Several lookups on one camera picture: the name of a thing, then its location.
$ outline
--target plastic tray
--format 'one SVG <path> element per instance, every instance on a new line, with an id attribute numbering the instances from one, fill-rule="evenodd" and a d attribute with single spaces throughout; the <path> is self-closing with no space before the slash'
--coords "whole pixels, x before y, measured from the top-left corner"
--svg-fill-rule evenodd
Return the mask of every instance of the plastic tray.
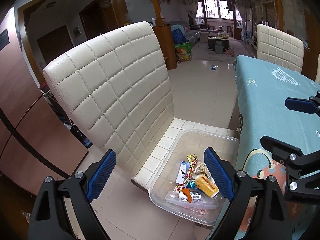
<path id="1" fill-rule="evenodd" d="M 198 161 L 204 160 L 204 150 L 212 147 L 221 159 L 230 161 L 233 166 L 239 148 L 239 140 L 209 133 L 197 129 L 190 129 L 180 132 L 171 146 L 163 165 L 157 172 L 149 188 L 149 197 L 158 207 L 182 218 L 191 220 L 207 226 L 213 226 L 225 203 L 228 201 L 218 193 L 207 204 L 195 205 L 196 203 L 177 203 L 178 200 L 168 199 L 168 192 L 174 191 L 175 182 L 182 161 L 188 161 L 187 155 L 196 154 Z"/>

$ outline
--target white leather chair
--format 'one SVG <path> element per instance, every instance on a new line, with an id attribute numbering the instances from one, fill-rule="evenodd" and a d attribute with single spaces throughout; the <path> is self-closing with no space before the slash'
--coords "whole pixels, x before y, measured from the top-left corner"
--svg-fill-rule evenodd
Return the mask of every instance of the white leather chair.
<path id="1" fill-rule="evenodd" d="M 280 30 L 258 24 L 257 58 L 301 73 L 303 42 Z"/>
<path id="2" fill-rule="evenodd" d="M 320 84 L 320 54 L 318 57 L 318 69 L 317 69 L 316 83 Z"/>
<path id="3" fill-rule="evenodd" d="M 105 33 L 59 56 L 44 68 L 53 95 L 77 127 L 145 188 L 178 133 L 196 128 L 234 131 L 174 118 L 159 42 L 147 22 Z"/>

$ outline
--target sofa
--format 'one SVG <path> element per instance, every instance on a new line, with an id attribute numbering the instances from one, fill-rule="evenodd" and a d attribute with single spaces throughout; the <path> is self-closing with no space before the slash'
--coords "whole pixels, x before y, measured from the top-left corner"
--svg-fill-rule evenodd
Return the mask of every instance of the sofa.
<path id="1" fill-rule="evenodd" d="M 200 30 L 192 31 L 190 29 L 190 26 L 186 22 L 184 22 L 184 21 L 173 21 L 173 22 L 168 22 L 168 23 L 171 24 L 171 26 L 181 25 L 182 28 L 183 28 L 183 30 L 182 30 L 183 35 L 185 36 L 187 41 L 190 41 L 192 47 L 200 39 L 200 34 L 201 34 Z"/>

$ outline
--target blue bag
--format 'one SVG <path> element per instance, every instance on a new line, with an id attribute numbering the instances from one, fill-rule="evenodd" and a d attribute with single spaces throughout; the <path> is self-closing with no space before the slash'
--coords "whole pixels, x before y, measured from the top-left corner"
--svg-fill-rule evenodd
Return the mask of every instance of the blue bag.
<path id="1" fill-rule="evenodd" d="M 182 44 L 187 41 L 187 39 L 183 36 L 183 33 L 179 28 L 172 31 L 172 38 L 174 44 Z"/>

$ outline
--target wall picture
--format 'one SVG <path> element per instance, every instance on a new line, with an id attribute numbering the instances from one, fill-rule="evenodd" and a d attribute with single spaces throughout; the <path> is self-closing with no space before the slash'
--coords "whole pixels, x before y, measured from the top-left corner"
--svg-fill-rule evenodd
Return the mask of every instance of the wall picture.
<path id="1" fill-rule="evenodd" d="M 73 35 L 75 36 L 75 38 L 77 38 L 77 37 L 79 37 L 81 35 L 81 32 L 79 30 L 79 26 L 74 28 L 72 32 L 73 32 Z"/>
<path id="2" fill-rule="evenodd" d="M 171 4 L 171 0 L 165 0 L 166 4 Z"/>

